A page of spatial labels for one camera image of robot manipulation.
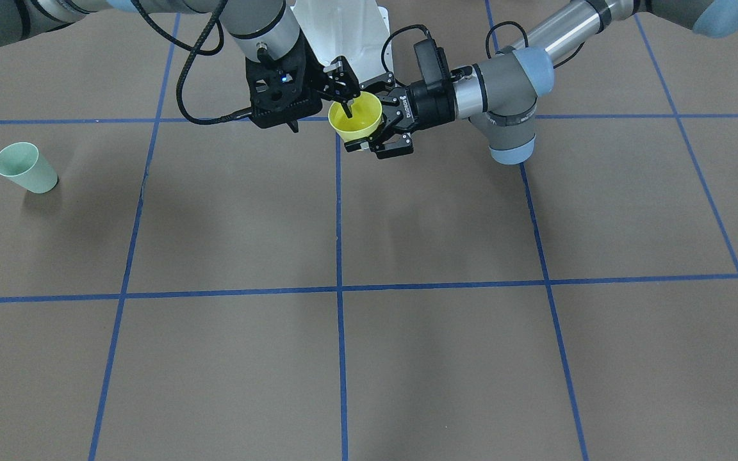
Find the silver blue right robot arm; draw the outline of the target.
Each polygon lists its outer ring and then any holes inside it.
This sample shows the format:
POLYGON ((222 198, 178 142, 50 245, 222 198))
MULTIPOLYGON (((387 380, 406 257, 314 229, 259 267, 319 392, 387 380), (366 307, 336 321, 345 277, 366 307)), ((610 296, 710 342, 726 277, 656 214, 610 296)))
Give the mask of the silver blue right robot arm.
POLYGON ((318 61, 300 23, 284 1, 0 1, 0 47, 63 29, 88 15, 121 10, 140 15, 147 26, 188 52, 176 83, 176 102, 185 120, 216 125, 248 119, 257 127, 287 125, 298 131, 302 118, 331 101, 346 117, 360 96, 360 84, 345 56, 318 61), (208 22, 192 44, 164 30, 158 13, 206 14, 208 22), (183 91, 198 56, 218 54, 231 38, 245 56, 249 107, 214 118, 188 112, 183 91))

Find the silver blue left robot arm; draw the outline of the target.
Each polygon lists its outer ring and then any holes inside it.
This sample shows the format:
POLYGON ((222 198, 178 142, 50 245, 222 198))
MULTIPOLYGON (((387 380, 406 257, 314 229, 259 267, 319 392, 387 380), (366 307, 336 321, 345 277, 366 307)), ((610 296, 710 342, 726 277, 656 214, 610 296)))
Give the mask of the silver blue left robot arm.
POLYGON ((417 131, 469 120, 495 161, 518 165, 535 149, 537 101, 553 90, 557 67, 589 38, 637 13, 709 38, 738 31, 738 1, 571 1, 535 28, 521 28, 519 42, 456 69, 425 33, 414 45, 419 81, 401 85, 386 70, 361 85, 351 106, 334 103, 329 122, 349 152, 387 159, 410 154, 417 131))

